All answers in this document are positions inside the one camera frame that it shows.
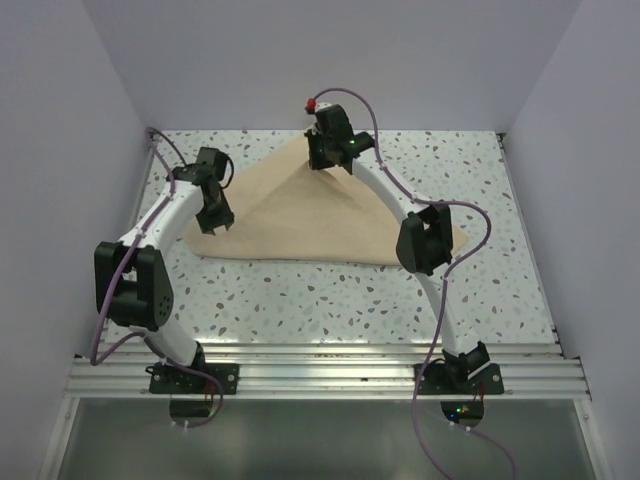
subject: lavender wall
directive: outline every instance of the lavender wall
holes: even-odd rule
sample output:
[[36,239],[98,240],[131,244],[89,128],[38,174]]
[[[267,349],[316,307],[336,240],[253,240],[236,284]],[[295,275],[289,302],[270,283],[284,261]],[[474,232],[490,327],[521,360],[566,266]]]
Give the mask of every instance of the lavender wall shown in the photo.
[[505,131],[578,4],[85,0],[143,120],[192,129],[304,127],[345,86],[383,127]]
[[507,135],[554,320],[618,478],[638,478],[640,3],[583,0]]
[[80,0],[0,6],[0,477],[34,478],[125,227],[142,124]]

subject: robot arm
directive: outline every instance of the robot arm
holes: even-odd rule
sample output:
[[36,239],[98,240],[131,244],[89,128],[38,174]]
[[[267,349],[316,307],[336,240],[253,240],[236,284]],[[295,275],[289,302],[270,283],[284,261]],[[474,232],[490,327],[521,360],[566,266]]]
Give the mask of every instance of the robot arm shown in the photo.
[[[371,188],[389,208],[400,223],[396,245],[400,264],[416,275],[437,317],[442,285],[429,277],[434,269],[452,260],[449,207],[441,202],[424,209],[417,205],[417,192],[392,168],[377,161],[373,138],[366,132],[354,134],[342,107],[332,105],[315,112],[308,108],[307,112],[316,116],[315,125],[305,133],[311,169],[342,167]],[[444,364],[434,364],[429,369],[426,380],[434,387],[430,391],[473,393],[490,376],[494,380],[492,391],[487,393],[503,393],[498,365],[490,363],[486,346],[473,330],[462,329],[463,324],[464,319],[447,302],[442,323]]]
[[201,348],[171,316],[173,290],[164,258],[194,217],[203,233],[233,224],[219,183],[228,162],[229,157],[219,150],[201,148],[195,163],[173,170],[174,180],[167,182],[155,205],[131,231],[116,243],[102,242],[94,254],[100,310],[117,266],[136,244],[125,267],[133,278],[120,278],[107,316],[121,327],[144,333],[160,352],[184,366],[201,363]]

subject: tan cloth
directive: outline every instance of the tan cloth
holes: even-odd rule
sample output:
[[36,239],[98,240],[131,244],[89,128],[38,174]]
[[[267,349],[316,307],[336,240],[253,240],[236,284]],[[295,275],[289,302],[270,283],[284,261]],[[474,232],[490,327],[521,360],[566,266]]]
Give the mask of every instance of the tan cloth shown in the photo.
[[[342,168],[312,171],[299,136],[239,172],[225,190],[235,223],[204,235],[196,221],[183,237],[196,255],[399,265],[399,225],[362,182]],[[468,240],[454,227],[454,251]]]

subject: speckled white table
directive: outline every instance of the speckled white table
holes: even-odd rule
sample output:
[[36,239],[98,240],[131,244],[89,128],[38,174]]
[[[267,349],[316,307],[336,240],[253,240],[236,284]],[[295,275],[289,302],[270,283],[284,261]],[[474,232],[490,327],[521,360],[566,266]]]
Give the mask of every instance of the speckled white table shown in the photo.
[[[287,142],[296,131],[167,132],[187,161],[201,146],[218,147],[247,168]],[[486,248],[453,276],[451,300],[486,343],[552,344],[552,323],[493,132],[384,131],[388,162],[433,198],[470,200],[494,223]],[[161,151],[178,159],[166,143]],[[165,174],[156,162],[141,212],[157,198]],[[483,234],[475,213],[452,209],[470,236]],[[430,342],[435,318],[420,285],[400,268],[286,261],[230,261],[195,256],[178,241],[167,268],[175,317],[207,342],[372,343]],[[126,330],[112,325],[107,342]]]

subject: black motor bracket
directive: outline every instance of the black motor bracket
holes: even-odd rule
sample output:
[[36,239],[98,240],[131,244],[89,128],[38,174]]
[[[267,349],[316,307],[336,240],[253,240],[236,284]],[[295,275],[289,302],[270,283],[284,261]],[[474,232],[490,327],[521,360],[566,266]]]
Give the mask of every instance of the black motor bracket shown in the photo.
[[402,221],[396,255],[408,272],[433,275],[434,269],[451,263],[452,249],[451,211],[447,205],[409,212]]
[[[444,361],[429,363],[425,375],[420,379],[418,395],[502,395],[504,384],[500,366],[490,363],[489,353],[484,343],[468,354],[451,355],[443,350]],[[417,379],[422,364],[413,366]]]
[[[225,395],[235,395],[238,388],[240,366],[237,363],[206,363],[204,351],[198,343],[190,370],[212,376],[224,389]],[[207,381],[184,372],[168,363],[157,362],[145,369],[151,375],[149,393],[155,395],[204,394]]]
[[[238,390],[240,366],[237,363],[206,363],[200,343],[190,370],[205,373],[215,378],[222,386],[224,395],[235,395]],[[184,372],[170,364],[157,362],[145,369],[151,375],[149,393],[153,395],[204,395],[207,381]],[[211,415],[209,402],[199,399],[169,400],[169,415],[172,419],[206,418]]]
[[[109,283],[128,249],[121,242],[101,242],[95,249],[98,311],[102,309]],[[124,273],[134,269],[135,279],[120,276],[107,317],[120,327],[136,326],[156,332],[167,322],[173,308],[173,289],[162,252],[152,246],[137,248]]]
[[324,170],[339,166],[353,173],[353,159],[374,147],[373,138],[367,132],[355,134],[340,105],[331,105],[313,113],[316,123],[304,134],[309,143],[309,167]]
[[217,148],[200,147],[195,163],[173,169],[176,180],[191,182],[202,189],[204,206],[196,214],[202,233],[214,233],[214,229],[222,226],[229,230],[235,220],[220,185],[230,162],[229,156]]

